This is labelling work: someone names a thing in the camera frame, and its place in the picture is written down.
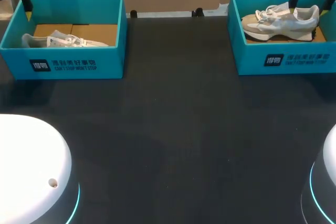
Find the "brown cardboard insert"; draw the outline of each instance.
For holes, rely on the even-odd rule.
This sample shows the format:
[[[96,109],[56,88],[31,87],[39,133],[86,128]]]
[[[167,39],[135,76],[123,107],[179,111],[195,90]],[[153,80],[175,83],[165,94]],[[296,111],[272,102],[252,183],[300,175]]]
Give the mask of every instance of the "brown cardboard insert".
[[[37,25],[34,36],[47,37],[55,30],[64,34],[72,34],[79,38],[115,46],[118,25],[72,25],[72,24],[41,24]]]
[[[277,35],[270,38],[268,41],[255,41],[253,38],[249,36],[245,36],[248,44],[257,44],[257,43],[286,43],[286,42],[306,42],[299,40],[292,40],[287,38],[286,36]],[[324,37],[321,28],[318,26],[316,28],[316,34],[312,42],[326,42],[326,38]]]

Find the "white sneaker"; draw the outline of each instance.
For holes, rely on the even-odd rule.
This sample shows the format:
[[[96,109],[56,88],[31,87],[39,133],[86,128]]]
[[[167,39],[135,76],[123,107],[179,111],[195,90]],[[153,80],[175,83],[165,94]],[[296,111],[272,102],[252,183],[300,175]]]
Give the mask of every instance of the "white sneaker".
[[[295,8],[291,14],[288,2],[268,6],[266,10],[242,18],[243,30],[258,40],[268,40],[275,35],[291,39],[312,41],[312,32],[319,23],[319,8]]]
[[[108,47],[108,45],[92,40],[78,38],[71,34],[63,34],[55,30],[48,37],[33,37],[30,34],[22,36],[22,47]]]

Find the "black mat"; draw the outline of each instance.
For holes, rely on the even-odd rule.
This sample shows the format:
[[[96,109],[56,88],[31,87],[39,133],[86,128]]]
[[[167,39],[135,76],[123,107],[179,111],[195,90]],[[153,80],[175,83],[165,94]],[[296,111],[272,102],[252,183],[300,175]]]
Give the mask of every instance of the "black mat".
[[[129,20],[127,54],[122,80],[2,77],[0,113],[66,139],[85,224],[302,222],[335,75],[239,77],[225,17]]]

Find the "shoe box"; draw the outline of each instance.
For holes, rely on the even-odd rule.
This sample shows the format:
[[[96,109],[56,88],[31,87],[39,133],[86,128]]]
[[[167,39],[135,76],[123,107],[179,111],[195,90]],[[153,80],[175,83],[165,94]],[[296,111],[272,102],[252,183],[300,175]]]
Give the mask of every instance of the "shoe box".
[[[228,32],[239,75],[336,72],[336,6],[320,17],[313,41],[275,36],[267,42],[245,36],[241,18],[289,0],[230,0]],[[323,6],[324,0],[299,0],[297,7]]]
[[[120,79],[127,18],[123,0],[31,0],[27,20],[20,2],[0,44],[0,54],[17,80]],[[59,30],[109,47],[22,48],[21,37]]]

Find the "glowing blue light ring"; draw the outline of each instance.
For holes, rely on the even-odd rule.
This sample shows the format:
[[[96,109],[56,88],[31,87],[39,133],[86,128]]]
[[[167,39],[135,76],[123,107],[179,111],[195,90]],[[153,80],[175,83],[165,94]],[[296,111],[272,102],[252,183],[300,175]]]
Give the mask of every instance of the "glowing blue light ring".
[[[310,170],[310,176],[309,176],[309,184],[310,184],[310,191],[311,191],[311,195],[313,196],[313,199],[315,201],[315,204],[316,206],[318,207],[318,209],[320,210],[320,212],[323,214],[323,216],[331,223],[331,224],[335,224],[322,210],[322,208],[320,207],[320,205],[317,203],[316,199],[315,199],[315,195],[313,193],[313,188],[311,186],[311,174],[313,172],[313,167],[314,167],[314,164],[313,166],[311,167],[311,170]]]
[[[79,195],[80,195],[80,186],[78,184],[78,197],[77,197],[77,202],[76,202],[76,205],[75,205],[75,208],[70,216],[70,218],[68,219],[68,221],[65,223],[65,224],[69,224],[73,218],[73,216],[75,215],[75,212],[77,210],[77,207],[78,207],[78,204],[79,204]]]

